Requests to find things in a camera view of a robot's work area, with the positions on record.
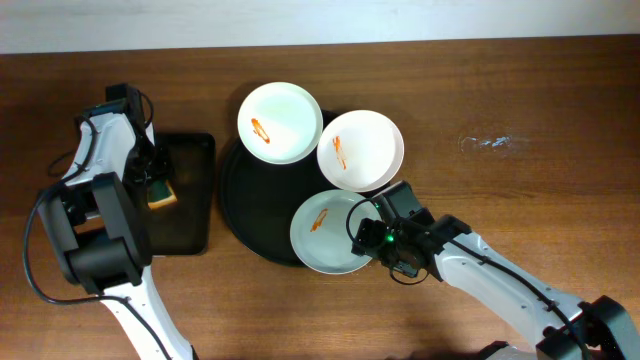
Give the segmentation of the green and yellow sponge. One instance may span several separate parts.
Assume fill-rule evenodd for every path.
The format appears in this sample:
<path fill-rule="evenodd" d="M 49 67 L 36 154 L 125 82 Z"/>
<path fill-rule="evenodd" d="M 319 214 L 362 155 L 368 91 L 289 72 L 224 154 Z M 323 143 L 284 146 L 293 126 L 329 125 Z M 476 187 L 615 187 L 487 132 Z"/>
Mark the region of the green and yellow sponge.
<path fill-rule="evenodd" d="M 147 205 L 151 210 L 168 206 L 177 201 L 175 192 L 168 180 L 158 180 L 147 187 Z"/>

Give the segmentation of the pale blue plate front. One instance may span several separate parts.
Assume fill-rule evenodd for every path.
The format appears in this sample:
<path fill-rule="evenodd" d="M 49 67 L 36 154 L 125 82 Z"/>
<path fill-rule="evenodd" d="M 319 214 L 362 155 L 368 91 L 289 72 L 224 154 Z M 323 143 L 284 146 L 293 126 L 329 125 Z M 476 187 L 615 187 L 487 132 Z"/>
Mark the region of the pale blue plate front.
<path fill-rule="evenodd" d="M 306 200 L 290 226 L 296 256 L 307 267 L 329 275 L 343 275 L 366 266 L 371 258 L 351 252 L 347 215 L 364 197 L 345 190 L 327 190 Z"/>

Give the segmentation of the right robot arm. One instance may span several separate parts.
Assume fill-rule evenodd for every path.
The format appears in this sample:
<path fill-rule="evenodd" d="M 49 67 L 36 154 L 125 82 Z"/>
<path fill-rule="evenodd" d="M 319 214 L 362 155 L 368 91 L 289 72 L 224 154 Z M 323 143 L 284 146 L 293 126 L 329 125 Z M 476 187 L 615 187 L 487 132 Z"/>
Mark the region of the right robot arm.
<path fill-rule="evenodd" d="M 523 336 L 533 352 L 505 346 L 494 359 L 636 359 L 639 333 L 625 308 L 608 296 L 593 302 L 540 281 L 493 250 L 453 216 L 423 225 L 405 218 L 364 218 L 352 251 L 380 261 L 418 284 L 426 271 L 489 308 Z"/>

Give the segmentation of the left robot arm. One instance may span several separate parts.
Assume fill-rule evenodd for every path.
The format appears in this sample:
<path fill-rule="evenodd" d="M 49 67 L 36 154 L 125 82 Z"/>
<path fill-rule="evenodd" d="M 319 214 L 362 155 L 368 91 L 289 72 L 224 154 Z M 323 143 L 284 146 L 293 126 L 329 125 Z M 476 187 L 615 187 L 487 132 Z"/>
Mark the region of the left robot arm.
<path fill-rule="evenodd" d="M 41 192 L 40 218 L 66 280 L 116 318 L 142 359 L 193 359 L 155 287 L 150 239 L 123 177 L 137 133 L 123 114 L 89 115 L 62 179 Z"/>

